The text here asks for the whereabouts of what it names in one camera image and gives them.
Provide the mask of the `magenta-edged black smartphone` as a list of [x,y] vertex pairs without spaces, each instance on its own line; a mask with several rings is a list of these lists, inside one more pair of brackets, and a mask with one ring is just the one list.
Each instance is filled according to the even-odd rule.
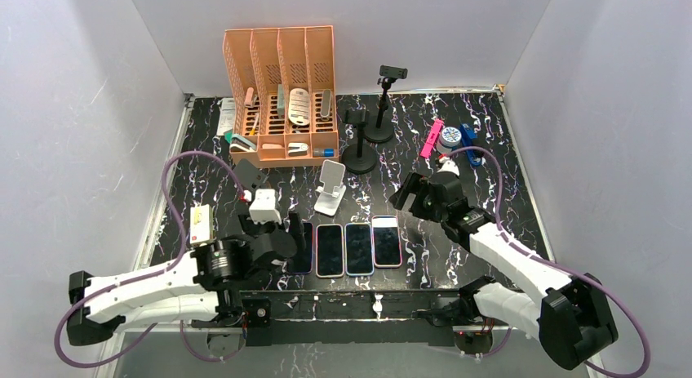
[[297,252],[288,264],[288,270],[292,274],[308,274],[313,270],[313,224],[303,223],[303,242],[296,243]]

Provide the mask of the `pink-cased tall smartphone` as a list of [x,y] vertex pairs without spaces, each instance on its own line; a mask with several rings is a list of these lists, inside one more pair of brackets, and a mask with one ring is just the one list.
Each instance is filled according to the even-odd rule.
[[344,268],[344,230],[341,225],[319,225],[316,231],[316,271],[319,278],[341,278]]

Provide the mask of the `black round-base phone stand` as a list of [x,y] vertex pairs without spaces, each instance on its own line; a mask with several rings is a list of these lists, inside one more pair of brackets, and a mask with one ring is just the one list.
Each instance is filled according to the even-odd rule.
[[345,112],[343,124],[350,125],[356,130],[357,142],[348,145],[340,156],[340,162],[346,171],[355,175],[363,175],[373,171],[379,161],[375,149],[365,143],[365,127],[370,114],[366,109],[349,109]]

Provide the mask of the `blue-edged smartphone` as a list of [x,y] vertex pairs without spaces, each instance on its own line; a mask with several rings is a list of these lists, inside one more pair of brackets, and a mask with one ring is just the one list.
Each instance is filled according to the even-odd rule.
[[345,270],[349,277],[370,276],[375,271],[372,230],[367,223],[349,223],[344,228]]

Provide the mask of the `black tall phone stand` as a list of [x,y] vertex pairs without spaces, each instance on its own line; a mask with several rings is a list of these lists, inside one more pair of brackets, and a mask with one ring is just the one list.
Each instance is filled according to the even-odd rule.
[[406,79],[408,69],[381,65],[379,68],[379,78],[377,83],[382,89],[379,98],[378,113],[374,122],[370,122],[364,132],[365,138],[373,144],[386,143],[394,136],[393,123],[384,118],[385,112],[389,109],[388,92],[397,80]]

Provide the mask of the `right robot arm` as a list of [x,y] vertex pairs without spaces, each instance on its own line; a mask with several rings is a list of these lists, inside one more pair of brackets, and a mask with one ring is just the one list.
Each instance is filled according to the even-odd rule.
[[569,275],[539,263],[530,250],[502,233],[493,216],[469,204],[459,177],[451,171],[432,176],[411,172],[389,199],[397,210],[410,202],[416,218],[438,223],[464,250],[494,266],[518,287],[507,288],[484,276],[459,289],[452,303],[471,324],[495,318],[536,339],[559,367],[576,368],[619,332],[596,278]]

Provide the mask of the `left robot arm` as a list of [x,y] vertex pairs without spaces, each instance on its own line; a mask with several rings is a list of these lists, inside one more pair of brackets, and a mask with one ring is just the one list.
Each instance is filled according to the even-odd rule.
[[69,343],[95,345],[118,331],[159,322],[240,322],[247,310],[241,291],[304,249],[304,225],[295,211],[288,223],[255,225],[249,216],[240,221],[240,234],[197,246],[180,262],[109,277],[72,273],[69,301],[75,310],[65,327]]

